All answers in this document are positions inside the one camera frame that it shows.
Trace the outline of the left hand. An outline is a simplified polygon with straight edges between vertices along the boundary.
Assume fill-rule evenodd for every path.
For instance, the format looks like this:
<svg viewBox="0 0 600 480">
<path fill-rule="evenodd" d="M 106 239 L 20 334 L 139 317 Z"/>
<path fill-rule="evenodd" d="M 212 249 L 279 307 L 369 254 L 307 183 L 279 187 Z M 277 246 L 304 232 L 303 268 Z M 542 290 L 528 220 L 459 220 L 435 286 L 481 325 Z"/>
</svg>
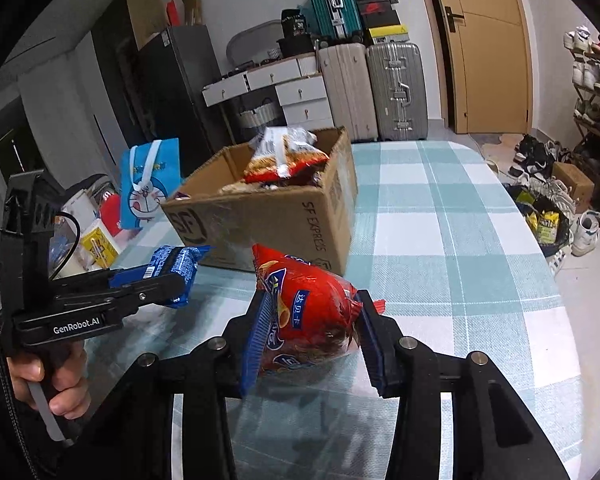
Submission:
<svg viewBox="0 0 600 480">
<path fill-rule="evenodd" d="M 71 353 L 64 364 L 54 370 L 53 388 L 57 393 L 48 401 L 50 411 L 65 419 L 82 417 L 91 405 L 86 379 L 87 353 L 82 341 L 70 344 Z M 12 388 L 18 401 L 35 408 L 28 388 L 29 382 L 42 382 L 45 368 L 40 358 L 30 353 L 19 353 L 7 359 Z"/>
</svg>

